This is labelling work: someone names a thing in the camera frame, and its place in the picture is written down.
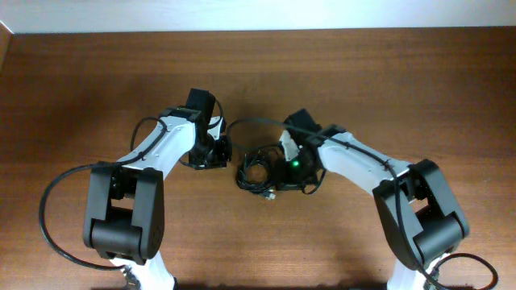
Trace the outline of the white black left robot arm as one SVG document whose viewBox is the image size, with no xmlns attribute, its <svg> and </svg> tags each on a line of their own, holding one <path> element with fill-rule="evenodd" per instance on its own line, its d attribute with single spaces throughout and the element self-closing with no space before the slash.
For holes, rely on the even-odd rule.
<svg viewBox="0 0 516 290">
<path fill-rule="evenodd" d="M 110 260 L 133 289 L 176 289 L 159 252 L 164 237 L 164 180 L 183 155 L 195 170 L 224 168 L 231 159 L 226 122 L 216 97 L 191 89 L 183 106 L 167 108 L 140 145 L 114 165 L 92 168 L 84 244 Z"/>
</svg>

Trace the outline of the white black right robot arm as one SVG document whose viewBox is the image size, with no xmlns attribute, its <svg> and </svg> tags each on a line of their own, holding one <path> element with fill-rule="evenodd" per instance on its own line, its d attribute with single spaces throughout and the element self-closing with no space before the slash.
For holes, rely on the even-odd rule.
<svg viewBox="0 0 516 290">
<path fill-rule="evenodd" d="M 396 257 L 387 289 L 442 289 L 438 264 L 452 256 L 470 227 L 439 166 L 393 159 L 340 126 L 317 124 L 307 110 L 283 123 L 280 142 L 291 170 L 336 173 L 371 195 Z"/>
</svg>

